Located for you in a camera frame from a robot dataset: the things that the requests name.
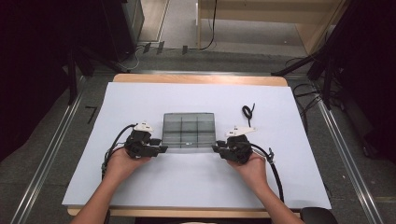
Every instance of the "forearm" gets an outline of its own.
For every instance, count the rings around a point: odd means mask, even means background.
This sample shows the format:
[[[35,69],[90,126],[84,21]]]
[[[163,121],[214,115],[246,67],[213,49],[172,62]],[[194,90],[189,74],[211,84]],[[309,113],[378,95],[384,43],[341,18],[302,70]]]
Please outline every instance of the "forearm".
[[[118,185],[104,179],[71,223],[104,223],[108,206]]]
[[[256,189],[254,191],[275,224],[303,223],[302,220],[295,216],[291,210],[289,210],[289,208],[280,201],[268,186],[262,186],[261,189]]]

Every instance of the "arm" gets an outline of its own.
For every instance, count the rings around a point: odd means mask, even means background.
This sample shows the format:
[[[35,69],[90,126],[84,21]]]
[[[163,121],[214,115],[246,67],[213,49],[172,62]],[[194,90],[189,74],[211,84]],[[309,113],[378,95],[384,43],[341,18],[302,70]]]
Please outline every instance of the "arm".
[[[150,158],[133,160],[128,156],[125,148],[114,152],[108,162],[104,179],[71,223],[104,223],[108,206],[117,187],[136,168],[149,160]]]
[[[303,223],[270,189],[265,173],[265,159],[253,153],[245,164],[227,161],[245,180],[264,205],[275,224]]]

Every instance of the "hand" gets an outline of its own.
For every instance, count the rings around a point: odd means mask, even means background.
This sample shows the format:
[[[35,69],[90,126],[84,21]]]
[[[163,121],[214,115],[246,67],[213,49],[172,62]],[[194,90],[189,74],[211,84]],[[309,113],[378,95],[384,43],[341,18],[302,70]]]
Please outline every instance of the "hand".
[[[267,173],[265,172],[265,159],[256,153],[250,155],[245,164],[227,161],[245,180],[247,185],[256,193],[268,187]]]
[[[111,179],[112,182],[120,184],[131,173],[148,162],[150,157],[142,157],[140,159],[132,159],[123,147],[118,149],[111,155],[110,161],[107,164],[105,179]]]

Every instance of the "white board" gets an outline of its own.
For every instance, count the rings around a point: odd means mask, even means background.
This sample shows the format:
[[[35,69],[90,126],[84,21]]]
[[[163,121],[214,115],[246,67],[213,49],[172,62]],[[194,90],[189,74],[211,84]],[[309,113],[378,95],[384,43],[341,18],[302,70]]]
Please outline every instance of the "white board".
[[[215,114],[216,136],[247,126],[242,106],[253,111],[248,140],[275,152],[276,168],[289,208],[330,209],[325,188],[289,87],[244,85],[109,83],[101,111],[78,163],[64,205],[85,204],[101,181],[101,164],[117,134],[127,125],[146,121],[152,137],[162,138],[163,114]],[[126,132],[120,142],[126,139]],[[277,194],[271,168],[270,187]],[[240,176],[211,148],[160,154],[135,171],[114,195],[112,205],[135,207],[263,208]]]

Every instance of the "wooden desk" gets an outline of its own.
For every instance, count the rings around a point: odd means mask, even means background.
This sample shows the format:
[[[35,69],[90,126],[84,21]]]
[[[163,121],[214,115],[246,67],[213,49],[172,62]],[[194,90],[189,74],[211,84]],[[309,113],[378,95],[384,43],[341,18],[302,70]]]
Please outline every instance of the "wooden desk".
[[[114,77],[114,82],[142,83],[186,83],[186,84],[242,84],[287,87],[283,77],[234,77],[234,76],[193,76],[193,75],[133,75],[120,74]],[[70,215],[75,216],[81,206],[67,207]],[[263,209],[204,209],[180,207],[110,207],[112,216],[125,217],[269,217]]]
[[[308,54],[315,52],[345,0],[218,0],[217,20],[295,23]],[[201,19],[213,19],[215,0],[198,1],[197,48]]]

